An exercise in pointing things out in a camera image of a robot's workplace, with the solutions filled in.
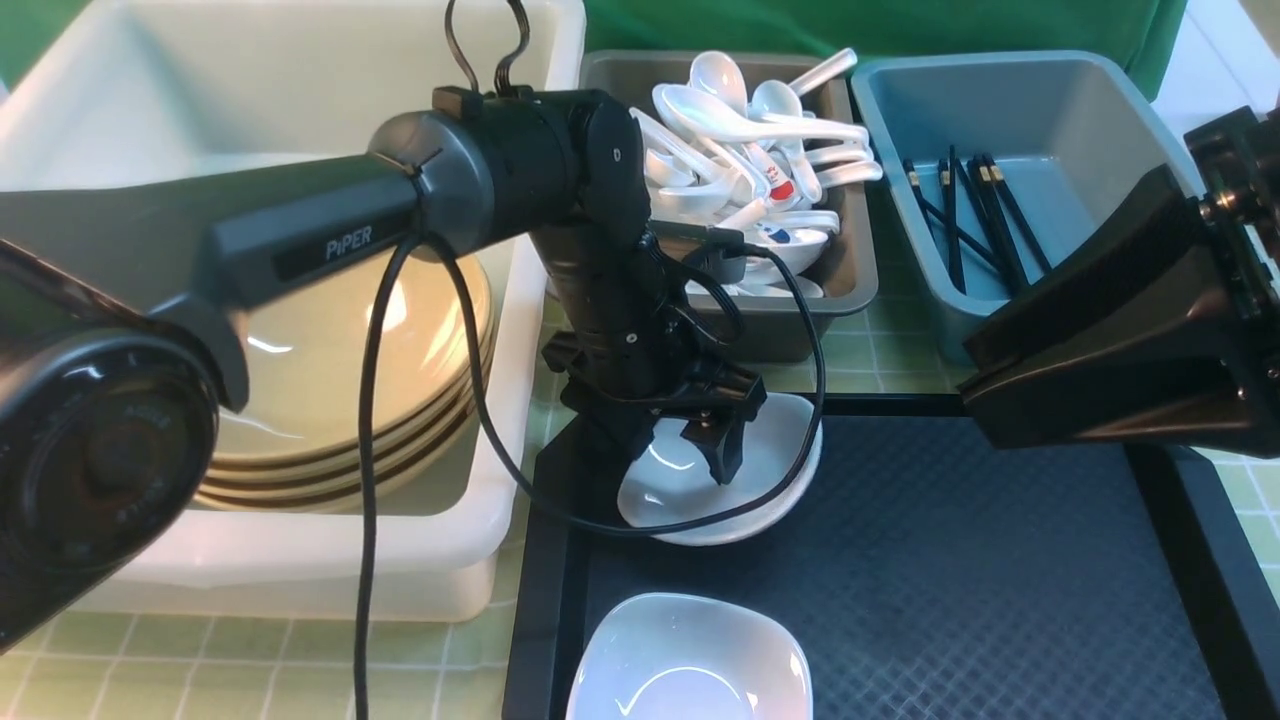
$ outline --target white dish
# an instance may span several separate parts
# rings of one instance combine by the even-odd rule
[[[639,594],[582,653],[567,720],[810,720],[809,662],[759,612],[707,597]]]
[[[370,302],[389,254],[250,315],[250,401],[239,414],[221,411],[216,461],[279,461],[349,445]],[[465,258],[460,265],[485,333],[489,281],[476,259]],[[383,323],[375,432],[421,409],[466,368],[462,311],[444,265],[411,259]]]
[[[813,404],[797,395],[771,393],[742,436],[742,466],[727,486],[712,479],[707,460],[680,437],[684,420],[662,419],[654,439],[631,464],[618,488],[618,512],[635,528],[668,525],[731,510],[767,493],[800,452]],[[724,544],[759,534],[795,507],[822,456],[822,427],[795,482],[763,507],[714,525],[658,536],[687,546]]]

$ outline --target green backdrop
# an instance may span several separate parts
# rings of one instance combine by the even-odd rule
[[[0,79],[14,86],[87,0],[0,0]],[[1119,63],[1153,99],[1187,0],[585,0],[588,49],[863,56],[1074,49]]]

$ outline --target stack of plates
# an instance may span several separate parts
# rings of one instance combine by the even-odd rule
[[[356,405],[371,304],[387,258],[351,268],[252,314],[251,400],[223,411],[201,503],[221,510],[338,512],[360,507]],[[494,323],[480,263],[460,261],[488,377]],[[392,293],[374,393],[379,495],[420,477],[475,411],[461,305],[445,269],[411,259]]]

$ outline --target chopsticks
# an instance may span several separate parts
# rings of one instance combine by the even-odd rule
[[[1018,236],[1021,236],[1041,274],[1043,275],[1052,270],[1052,264],[1039,238],[1036,236],[1030,222],[1028,222],[1025,213],[1023,213],[1021,206],[1018,204],[1018,199],[1014,196],[1004,170],[991,154],[983,152],[968,163],[961,163],[956,154],[956,147],[954,145],[948,147],[947,156],[937,163],[943,209],[938,209],[938,206],[933,205],[924,196],[914,161],[904,160],[902,168],[906,170],[911,192],[915,195],[916,205],[920,208],[920,214],[924,215],[925,223],[931,225],[929,232],[933,233],[932,224],[934,222],[943,231],[942,246],[945,247],[943,258],[946,260],[947,275],[956,290],[968,292],[968,281],[964,275],[960,250],[961,245],[982,258],[996,272],[1001,284],[1009,292],[1009,297],[1014,297],[1030,287],[1027,268],[1023,265],[1015,243],[1016,236],[1010,227],[1009,218],[1005,215],[1006,211],[1012,218]],[[974,217],[982,228],[982,233],[989,241],[989,249],[987,243],[959,227],[957,210],[961,184],[973,208]]]
[[[933,218],[940,223],[946,223],[947,218],[942,210],[938,210],[936,205],[924,197],[924,191],[920,190],[920,176],[915,172],[915,164],[910,160],[904,160],[902,167],[906,169],[906,177],[911,182],[911,192],[915,193],[915,202],[920,206],[920,213],[924,214],[925,222],[929,218]],[[997,265],[1000,264],[1000,260],[991,252],[991,250],[987,250],[982,242],[965,232],[964,228],[957,227],[956,234],[960,238],[960,242],[964,242],[964,245],[972,250],[974,255],[982,258],[982,260],[987,263],[992,270],[998,272]]]
[[[956,160],[956,146],[951,146],[946,160],[938,160],[938,177],[942,178],[942,204],[947,211],[947,252],[951,268],[951,282],[956,290],[965,292],[964,265],[960,261],[960,236],[956,233],[956,183],[952,177],[960,161]]]
[[[1053,266],[1048,261],[1048,256],[1044,255],[1044,247],[1036,238],[1036,232],[1032,231],[1032,224],[1027,222],[1027,215],[1023,214],[1023,209],[1018,206],[1018,199],[1014,197],[1014,191],[1009,188],[1009,183],[1005,182],[1005,173],[996,164],[996,159],[991,155],[983,155],[982,161],[987,165],[987,172],[991,174],[991,182],[995,184],[996,191],[1000,197],[1005,201],[1009,208],[1009,214],[1014,217],[1014,224],[1018,225],[1018,232],[1023,233],[1023,240],[1027,241],[1027,246],[1032,251],[1032,256],[1036,258],[1036,264],[1039,265],[1041,273],[1048,273]]]
[[[984,224],[987,225],[987,237],[991,238],[991,249],[995,250],[996,256],[1001,259],[1001,265],[1004,265],[1005,287],[1009,288],[1010,296],[1018,295],[1032,283],[1027,279],[1027,269],[1023,268],[1018,247],[1014,246],[1012,233],[1009,231],[1009,223],[1005,222],[1005,214],[1000,209],[1000,197],[991,183],[991,173],[977,158],[969,160],[966,169],[973,187],[977,188],[974,210],[980,209],[986,217]]]

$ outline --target textured rubber mat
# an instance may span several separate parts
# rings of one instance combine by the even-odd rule
[[[791,630],[818,720],[1224,717],[1120,447],[996,452],[955,418],[824,423],[817,478],[769,532],[594,539],[584,641],[627,597],[687,592]]]

